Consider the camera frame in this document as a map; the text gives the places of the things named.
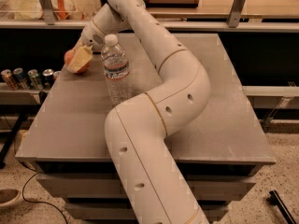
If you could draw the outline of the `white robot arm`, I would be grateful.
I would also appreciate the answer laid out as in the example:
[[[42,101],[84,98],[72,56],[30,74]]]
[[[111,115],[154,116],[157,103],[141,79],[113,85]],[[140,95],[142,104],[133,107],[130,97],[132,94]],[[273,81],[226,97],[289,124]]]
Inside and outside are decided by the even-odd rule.
[[[147,52],[161,85],[116,105],[105,121],[111,159],[139,224],[209,224],[164,139],[205,109],[210,81],[198,59],[145,9],[143,0],[107,0],[68,53],[77,73],[108,33],[126,28]]]

